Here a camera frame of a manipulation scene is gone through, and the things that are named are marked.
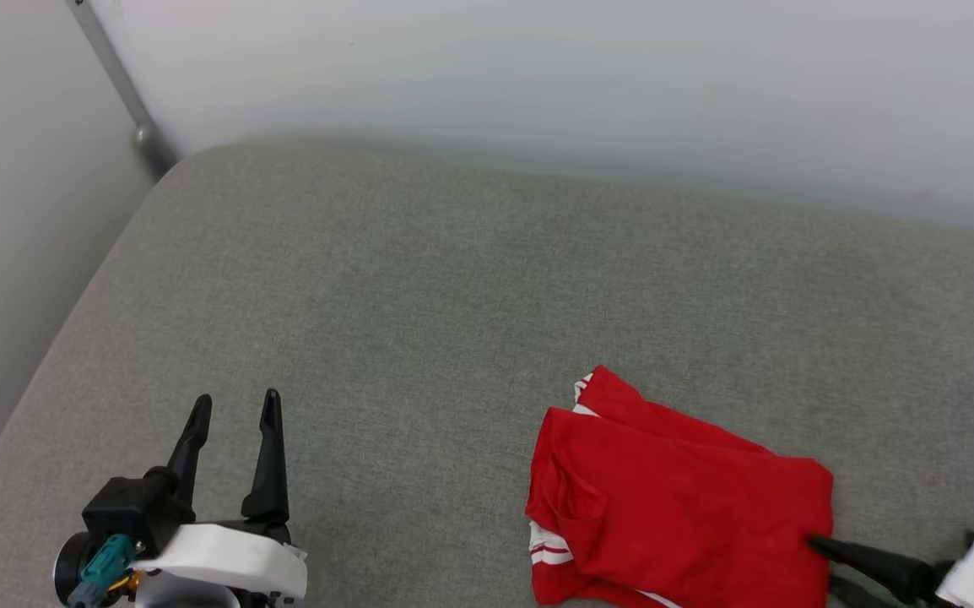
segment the metal pole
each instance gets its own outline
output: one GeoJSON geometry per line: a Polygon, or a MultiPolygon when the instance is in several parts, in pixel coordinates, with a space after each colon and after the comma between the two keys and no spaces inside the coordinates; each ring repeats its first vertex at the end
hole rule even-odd
{"type": "Polygon", "coordinates": [[[83,34],[89,40],[89,45],[93,47],[94,53],[100,59],[100,65],[105,66],[105,72],[108,73],[112,85],[116,86],[116,92],[120,93],[127,114],[135,121],[133,134],[135,147],[153,172],[153,176],[159,180],[176,164],[176,155],[156,130],[143,99],[138,96],[131,77],[123,67],[123,62],[120,62],[120,57],[116,54],[116,49],[113,49],[108,35],[105,34],[105,28],[101,27],[93,7],[90,7],[89,0],[65,1],[71,8],[74,19],[78,21],[78,26],[82,28],[83,34]]]}

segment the white stripe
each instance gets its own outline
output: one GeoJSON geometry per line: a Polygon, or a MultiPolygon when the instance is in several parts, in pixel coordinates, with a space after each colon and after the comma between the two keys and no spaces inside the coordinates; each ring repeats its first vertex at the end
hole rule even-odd
{"type": "Polygon", "coordinates": [[[533,529],[533,538],[528,542],[529,551],[536,551],[545,546],[551,547],[551,549],[569,551],[569,546],[565,543],[565,539],[554,534],[551,530],[540,527],[540,524],[536,522],[529,522],[528,527],[533,529]]]}
{"type": "Polygon", "coordinates": [[[668,608],[683,608],[683,607],[681,607],[681,605],[677,605],[673,601],[668,600],[668,598],[663,597],[661,595],[656,595],[654,593],[648,593],[646,591],[641,591],[640,589],[634,589],[634,591],[636,591],[637,593],[639,593],[641,595],[644,595],[645,597],[648,597],[649,600],[659,601],[660,604],[665,605],[668,608]]]}
{"type": "Polygon", "coordinates": [[[594,415],[599,418],[599,414],[588,409],[587,405],[576,404],[573,405],[573,413],[581,413],[581,415],[594,415]]]}
{"type": "Polygon", "coordinates": [[[577,401],[581,398],[581,390],[588,388],[588,381],[592,380],[592,374],[581,378],[581,380],[573,383],[573,400],[577,401]]]}
{"type": "Polygon", "coordinates": [[[573,554],[566,551],[565,553],[552,553],[552,551],[536,551],[533,553],[533,563],[548,563],[550,566],[557,566],[560,563],[572,562],[573,554]]]}

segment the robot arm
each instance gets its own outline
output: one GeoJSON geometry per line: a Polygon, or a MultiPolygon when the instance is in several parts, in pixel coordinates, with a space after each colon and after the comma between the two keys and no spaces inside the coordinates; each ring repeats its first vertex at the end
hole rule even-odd
{"type": "Polygon", "coordinates": [[[153,467],[140,480],[114,477],[89,501],[82,511],[86,531],[71,536],[52,573],[64,605],[112,605],[124,596],[140,607],[170,600],[230,607],[302,600],[306,554],[291,544],[286,526],[281,396],[266,392],[244,518],[195,524],[194,475],[212,410],[208,395],[198,397],[167,466],[153,467]]]}
{"type": "MultiPolygon", "coordinates": [[[[812,536],[809,543],[816,553],[865,574],[904,604],[974,608],[974,535],[969,535],[969,550],[958,562],[934,566],[914,557],[823,536],[812,536]]],[[[828,591],[852,608],[892,608],[892,604],[843,578],[831,577],[828,591]]]]}

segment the red garment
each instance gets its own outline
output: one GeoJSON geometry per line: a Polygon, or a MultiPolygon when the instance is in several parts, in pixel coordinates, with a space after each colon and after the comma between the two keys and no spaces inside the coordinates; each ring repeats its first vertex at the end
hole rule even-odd
{"type": "Polygon", "coordinates": [[[806,546],[831,535],[823,466],[645,401],[605,366],[577,409],[593,415],[548,410],[533,455],[525,513],[565,547],[533,547],[537,601],[824,607],[827,561],[806,546]]]}

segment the gray mattress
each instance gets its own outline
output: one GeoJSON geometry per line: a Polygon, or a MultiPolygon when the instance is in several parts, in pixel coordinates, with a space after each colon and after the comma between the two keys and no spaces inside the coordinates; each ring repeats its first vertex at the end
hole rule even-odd
{"type": "Polygon", "coordinates": [[[313,605],[532,605],[538,424],[598,363],[836,477],[836,531],[923,558],[974,527],[974,232],[295,145],[153,190],[0,439],[0,605],[109,477],[214,398],[201,519],[284,396],[313,605]]]}

